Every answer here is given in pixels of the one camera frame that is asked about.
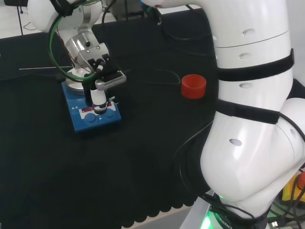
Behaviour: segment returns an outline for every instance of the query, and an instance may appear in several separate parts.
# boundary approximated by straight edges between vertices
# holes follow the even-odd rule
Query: red cup
[[[188,99],[200,99],[206,90],[206,80],[200,75],[186,75],[182,79],[181,93]]]

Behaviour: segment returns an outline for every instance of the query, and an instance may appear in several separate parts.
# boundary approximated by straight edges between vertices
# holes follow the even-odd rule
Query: yellow object
[[[291,178],[291,180],[286,184],[286,186],[283,188],[283,197],[282,197],[283,201],[290,201],[292,188],[294,186],[294,181],[297,176],[298,176],[297,174],[294,175]],[[299,189],[297,186],[295,186],[294,200],[297,199],[297,197],[300,195],[301,191],[302,191],[301,189]],[[305,203],[305,195],[302,196],[300,201]]]

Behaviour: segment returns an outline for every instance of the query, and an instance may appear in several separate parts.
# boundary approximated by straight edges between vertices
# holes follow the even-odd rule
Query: wall
[[[295,50],[294,78],[305,86],[305,1],[287,0],[290,37]]]

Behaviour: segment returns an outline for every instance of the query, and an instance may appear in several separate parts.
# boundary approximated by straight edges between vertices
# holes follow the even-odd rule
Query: white cylinder
[[[215,47],[264,41],[288,31],[286,0],[197,0],[208,16]]]
[[[246,68],[278,61],[290,55],[289,32],[258,43],[230,48],[215,48],[219,68]]]

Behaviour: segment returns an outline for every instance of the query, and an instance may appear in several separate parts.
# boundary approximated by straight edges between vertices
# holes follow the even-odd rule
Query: green led light
[[[211,221],[210,221],[209,216],[207,216],[207,217],[205,217],[205,219],[203,220],[200,229],[209,229],[210,225],[211,225]]]

